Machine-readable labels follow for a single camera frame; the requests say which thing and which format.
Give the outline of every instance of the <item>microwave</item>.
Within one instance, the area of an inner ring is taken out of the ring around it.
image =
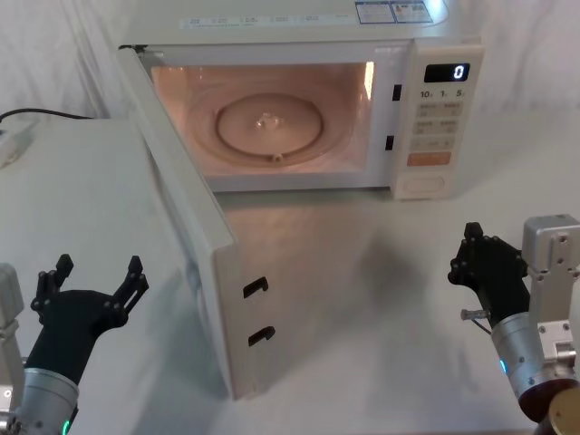
[[[122,88],[232,397],[263,388],[276,290],[244,278],[214,192],[448,195],[483,52],[454,1],[138,3]]]

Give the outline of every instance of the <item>white table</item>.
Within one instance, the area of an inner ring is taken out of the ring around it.
[[[0,170],[0,260],[28,305],[61,253],[68,288],[112,292],[131,255],[149,292],[99,339],[71,434],[383,434],[529,430],[493,345],[459,319],[477,308],[447,281],[466,222],[520,246],[530,216],[580,217],[580,112],[477,115],[457,194],[394,202],[381,191],[220,195],[248,276],[266,271],[279,358],[271,388],[226,398],[183,261],[163,231],[147,157],[124,121],[58,121]],[[575,315],[580,303],[575,302]],[[18,340],[40,331],[27,309]],[[573,322],[576,337],[578,322]]]

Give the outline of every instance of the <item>control panel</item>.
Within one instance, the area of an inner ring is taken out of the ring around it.
[[[394,197],[449,194],[482,59],[479,39],[413,42],[393,146]]]

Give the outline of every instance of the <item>microwave door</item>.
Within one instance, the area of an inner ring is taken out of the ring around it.
[[[197,265],[201,321],[230,394],[234,398],[245,396],[255,389],[252,361],[256,356],[252,353],[259,347],[250,346],[248,338],[263,325],[253,324],[255,316],[249,310],[254,304],[244,297],[248,283],[243,282],[237,239],[181,142],[138,55],[131,49],[121,49],[116,56],[130,116],[154,160],[158,185],[163,187],[164,212],[171,215],[170,231],[175,235],[177,228],[181,246],[191,251],[186,254]]]

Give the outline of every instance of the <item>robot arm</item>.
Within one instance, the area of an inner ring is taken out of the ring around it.
[[[560,392],[580,385],[569,322],[579,264],[580,222],[568,215],[530,218],[522,251],[469,223],[451,260],[449,281],[477,294],[483,307],[477,314],[489,319],[491,339],[520,408],[538,423],[548,417]],[[522,281],[528,273],[530,293]]]
[[[25,367],[15,341],[23,310],[15,270],[0,265],[0,435],[64,435],[76,416],[78,384],[92,348],[104,332],[124,326],[149,288],[137,256],[114,295],[92,290],[61,292],[73,270],[69,256],[38,276],[31,307],[43,325]]]

